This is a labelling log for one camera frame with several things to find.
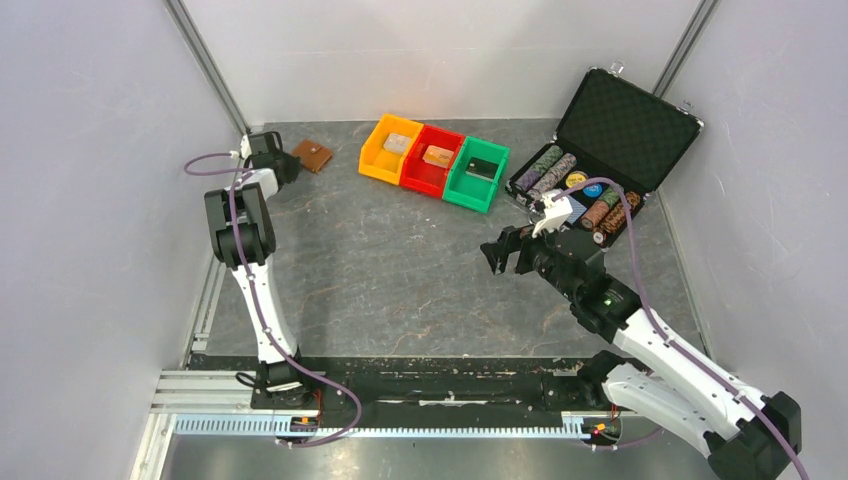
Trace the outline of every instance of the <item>stack of poker chips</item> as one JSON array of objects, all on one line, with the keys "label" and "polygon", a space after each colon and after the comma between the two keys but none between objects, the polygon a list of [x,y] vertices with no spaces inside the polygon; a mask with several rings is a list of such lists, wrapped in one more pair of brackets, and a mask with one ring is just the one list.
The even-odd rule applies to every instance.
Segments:
[{"label": "stack of poker chips", "polygon": [[[642,198],[635,192],[627,192],[625,195],[627,203],[630,204],[630,210],[635,209],[642,202]],[[602,245],[607,237],[616,233],[624,226],[626,215],[624,213],[624,205],[621,202],[617,203],[612,210],[601,220],[601,223],[595,227],[592,232],[592,240],[598,245]]]},{"label": "stack of poker chips", "polygon": [[618,192],[608,188],[580,219],[580,226],[586,230],[592,230],[601,223],[601,220],[615,207],[616,203],[618,203]]},{"label": "stack of poker chips", "polygon": [[533,200],[542,198],[542,194],[554,188],[560,180],[565,178],[565,175],[568,174],[575,165],[577,165],[577,158],[570,153],[566,153],[559,159],[558,162],[553,164],[547,172],[545,172],[542,178],[533,185],[533,188],[531,188],[527,194],[530,195],[530,198]]},{"label": "stack of poker chips", "polygon": [[536,160],[530,168],[516,180],[515,185],[525,192],[533,188],[536,182],[542,178],[542,175],[551,168],[557,160],[562,158],[562,149],[557,145],[551,145],[538,160]]}]

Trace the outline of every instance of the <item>gray floor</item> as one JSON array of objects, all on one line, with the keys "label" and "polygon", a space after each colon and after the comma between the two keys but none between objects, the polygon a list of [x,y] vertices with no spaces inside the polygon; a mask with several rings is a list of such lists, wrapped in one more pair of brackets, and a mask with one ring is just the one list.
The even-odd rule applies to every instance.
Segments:
[{"label": "gray floor", "polygon": [[[510,147],[507,174],[545,142],[555,119],[450,120],[438,126]],[[310,138],[335,150],[320,175],[304,172],[269,201],[283,309],[306,355],[587,357],[608,347],[534,275],[491,274],[480,243],[527,216],[500,190],[487,215],[357,173],[374,122],[291,123],[287,149]],[[653,307],[702,347],[659,199],[636,219],[642,276]],[[608,270],[632,286],[622,238]],[[244,301],[228,275],[207,348],[255,355]]]},{"label": "gray floor", "polygon": [[[628,419],[624,428],[628,441],[654,426]],[[291,451],[269,438],[177,435],[162,478],[715,480],[716,476],[697,451],[665,433],[641,447],[615,453],[592,453],[575,440],[351,438]]]}]

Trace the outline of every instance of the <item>black card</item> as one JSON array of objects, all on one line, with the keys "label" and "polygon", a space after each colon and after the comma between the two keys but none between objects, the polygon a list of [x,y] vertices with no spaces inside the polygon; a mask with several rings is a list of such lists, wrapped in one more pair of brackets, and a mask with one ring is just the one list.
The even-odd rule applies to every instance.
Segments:
[{"label": "black card", "polygon": [[496,163],[487,162],[482,158],[471,157],[471,160],[468,162],[468,168],[465,169],[465,173],[491,182],[495,179],[495,175],[498,173],[498,165]]}]

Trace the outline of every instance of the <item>metal corner post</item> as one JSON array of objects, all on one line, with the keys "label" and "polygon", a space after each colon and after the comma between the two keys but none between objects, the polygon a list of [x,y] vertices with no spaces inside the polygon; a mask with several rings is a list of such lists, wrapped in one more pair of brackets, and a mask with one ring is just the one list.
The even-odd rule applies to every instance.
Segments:
[{"label": "metal corner post", "polygon": [[668,92],[671,83],[680,72],[683,62],[686,61],[686,57],[689,56],[689,52],[692,51],[692,47],[694,47],[695,43],[698,41],[698,37],[704,30],[707,21],[709,21],[710,17],[712,17],[715,12],[719,1],[720,0],[701,0],[698,4],[698,8],[695,9],[692,19],[689,20],[689,25],[687,25],[686,30],[683,31],[683,35],[677,42],[677,46],[674,47],[674,51],[671,53],[668,63],[666,63],[665,68],[657,79],[657,84],[654,86],[654,90],[652,92],[654,95],[662,98],[665,96],[666,92]]},{"label": "metal corner post", "polygon": [[189,15],[188,9],[186,9],[183,1],[163,0],[163,3],[165,4],[165,8],[167,8],[168,12],[171,14],[171,18],[174,19],[174,23],[177,25],[180,33],[182,33],[183,38],[185,39],[188,48],[191,50],[191,53],[194,55],[194,58],[197,60],[198,65],[200,65],[200,69],[203,71],[203,74],[206,75],[209,85],[212,86],[212,90],[221,101],[221,105],[223,105],[224,110],[227,112],[227,116],[230,117],[230,121],[233,123],[233,126],[235,126],[236,130],[238,130],[241,134],[250,133],[250,127],[244,119],[244,115],[242,115],[241,110],[239,110],[238,104],[236,104],[236,101],[233,98],[233,94],[230,93],[230,89],[227,88],[227,83],[224,81],[224,77],[221,76],[221,72],[215,65],[215,60],[212,59],[209,49],[206,48],[206,44],[203,42],[203,37],[200,36],[200,32],[197,30],[197,26],[191,19],[191,15]]}]

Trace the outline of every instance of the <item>plastic storage bin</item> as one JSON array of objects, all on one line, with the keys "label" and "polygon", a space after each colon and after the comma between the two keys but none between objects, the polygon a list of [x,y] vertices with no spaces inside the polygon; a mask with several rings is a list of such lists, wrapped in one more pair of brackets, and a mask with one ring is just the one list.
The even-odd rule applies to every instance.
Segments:
[{"label": "plastic storage bin", "polygon": [[[473,157],[480,158],[498,166],[494,178],[484,180],[466,173],[468,163]],[[448,174],[442,199],[463,207],[487,213],[492,199],[498,190],[498,182],[503,176],[509,161],[509,148],[489,143],[479,138],[466,137],[459,155],[453,162]]]},{"label": "plastic storage bin", "polygon": [[[450,173],[450,167],[456,161],[464,140],[464,135],[449,132],[432,125],[424,125],[424,128],[421,129],[421,133],[413,142],[403,162],[403,169],[400,174],[400,186],[436,198],[442,198],[442,193],[445,190],[445,182],[447,182],[448,174]],[[454,152],[447,168],[431,165],[423,159],[424,152],[431,145]]]},{"label": "plastic storage bin", "polygon": [[[398,185],[404,159],[415,144],[415,140],[423,127],[424,125],[421,123],[388,113],[384,114],[359,152],[359,173],[392,185]],[[383,144],[389,134],[392,133],[398,133],[411,139],[409,146],[402,154],[390,152],[383,148]]]}]

